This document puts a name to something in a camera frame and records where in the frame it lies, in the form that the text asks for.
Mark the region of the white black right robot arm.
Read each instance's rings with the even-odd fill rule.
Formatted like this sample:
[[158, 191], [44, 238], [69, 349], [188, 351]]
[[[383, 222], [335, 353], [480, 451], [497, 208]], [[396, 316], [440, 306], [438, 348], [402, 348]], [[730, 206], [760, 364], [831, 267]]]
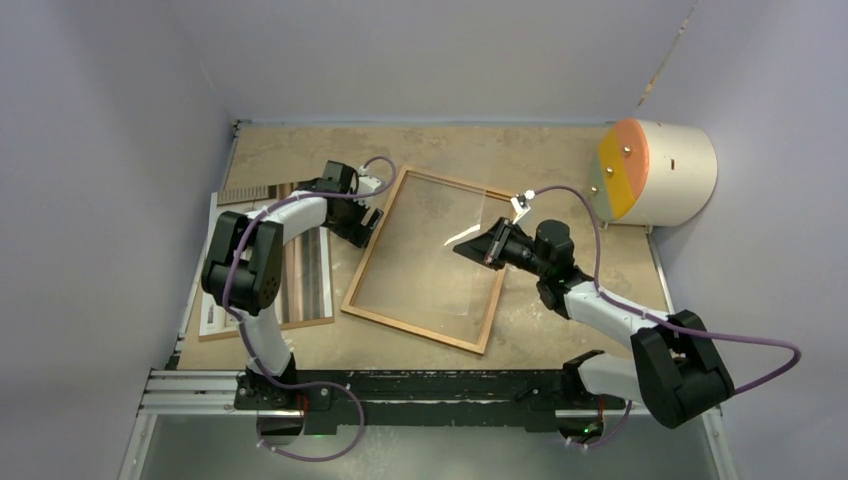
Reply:
[[500, 218], [452, 250], [492, 270], [511, 265], [534, 275], [547, 309], [629, 349], [630, 359], [593, 350], [564, 363], [561, 392], [569, 404], [584, 407], [609, 395], [643, 405], [673, 429], [734, 396], [732, 377], [701, 318], [688, 310], [653, 310], [603, 291], [576, 264], [565, 223], [545, 220], [528, 235]]

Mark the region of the wooden picture frame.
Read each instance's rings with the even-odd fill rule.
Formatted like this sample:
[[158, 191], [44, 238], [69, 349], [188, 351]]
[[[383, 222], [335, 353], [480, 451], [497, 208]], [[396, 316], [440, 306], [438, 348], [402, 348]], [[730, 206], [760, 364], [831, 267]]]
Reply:
[[[354, 271], [350, 286], [342, 301], [341, 310], [346, 314], [359, 317], [385, 327], [399, 330], [408, 334], [427, 339], [429, 341], [437, 342], [459, 350], [464, 350], [466, 352], [470, 352], [476, 355], [482, 355], [485, 353], [487, 344], [489, 342], [490, 334], [494, 324], [495, 314], [501, 297], [505, 277], [505, 274], [502, 271], [495, 272], [495, 280], [492, 284], [490, 297], [485, 305], [485, 310], [482, 315], [477, 317], [440, 315], [434, 313], [418, 313], [413, 315], [411, 321], [403, 321], [401, 319], [385, 316], [378, 312], [376, 313], [355, 307], [350, 303], [352, 295], [355, 291], [354, 284], [357, 280], [358, 275], [362, 272], [364, 266], [363, 256], [364, 254], [369, 252], [372, 240], [376, 232], [378, 232], [380, 225], [385, 217], [386, 205], [390, 201], [391, 196], [397, 191], [403, 173], [409, 168], [415, 170], [422, 170], [420, 168], [409, 166], [405, 166], [402, 168], [397, 182], [391, 188], [388, 197], [385, 201], [384, 216], [380, 221], [379, 225], [377, 226], [377, 229], [371, 238], [370, 244], [365, 249], [362, 258], [359, 262], [359, 265]], [[510, 205], [510, 199], [512, 196], [510, 191], [505, 190], [503, 188], [485, 185], [480, 182], [473, 183], [483, 185], [487, 189], [495, 192], [496, 194], [507, 198]]]

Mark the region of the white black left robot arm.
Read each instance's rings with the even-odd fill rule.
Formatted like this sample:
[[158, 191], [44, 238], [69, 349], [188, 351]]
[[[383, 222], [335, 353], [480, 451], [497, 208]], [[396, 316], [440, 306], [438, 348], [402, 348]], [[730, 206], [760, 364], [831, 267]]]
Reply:
[[200, 275], [204, 293], [236, 323], [247, 352], [246, 391], [259, 393], [272, 408], [284, 409], [305, 384], [297, 379], [293, 353], [285, 343], [272, 305], [283, 279], [284, 248], [307, 231], [323, 227], [357, 248], [365, 247], [382, 218], [371, 198], [398, 178], [383, 181], [369, 166], [328, 161], [323, 173], [299, 182], [269, 206], [249, 213], [225, 211], [214, 224]]

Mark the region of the clear acrylic sheet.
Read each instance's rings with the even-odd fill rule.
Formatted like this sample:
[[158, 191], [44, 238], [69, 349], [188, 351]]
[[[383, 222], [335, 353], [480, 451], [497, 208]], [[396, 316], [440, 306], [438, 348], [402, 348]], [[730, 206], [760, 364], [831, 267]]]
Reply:
[[453, 248], [510, 212], [508, 199], [483, 185], [407, 169], [363, 256], [351, 305], [403, 321], [482, 315], [496, 274]]

